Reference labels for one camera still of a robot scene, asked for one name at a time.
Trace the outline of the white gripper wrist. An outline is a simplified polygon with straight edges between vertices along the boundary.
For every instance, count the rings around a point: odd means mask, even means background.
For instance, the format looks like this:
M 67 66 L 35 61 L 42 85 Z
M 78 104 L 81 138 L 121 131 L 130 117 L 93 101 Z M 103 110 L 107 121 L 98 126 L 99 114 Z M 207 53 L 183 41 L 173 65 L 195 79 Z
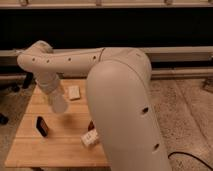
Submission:
M 38 86 L 45 94 L 49 94 L 60 86 L 60 78 L 58 75 L 39 76 Z

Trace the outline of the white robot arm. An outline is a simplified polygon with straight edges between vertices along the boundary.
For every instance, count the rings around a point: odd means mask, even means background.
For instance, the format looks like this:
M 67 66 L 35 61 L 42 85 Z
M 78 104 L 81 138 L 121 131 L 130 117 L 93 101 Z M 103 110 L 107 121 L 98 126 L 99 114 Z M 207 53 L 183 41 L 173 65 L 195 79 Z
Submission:
M 56 113 L 67 110 L 61 73 L 86 77 L 89 112 L 112 171 L 172 171 L 151 104 L 151 62 L 138 48 L 104 47 L 55 53 L 38 41 L 19 54 Z

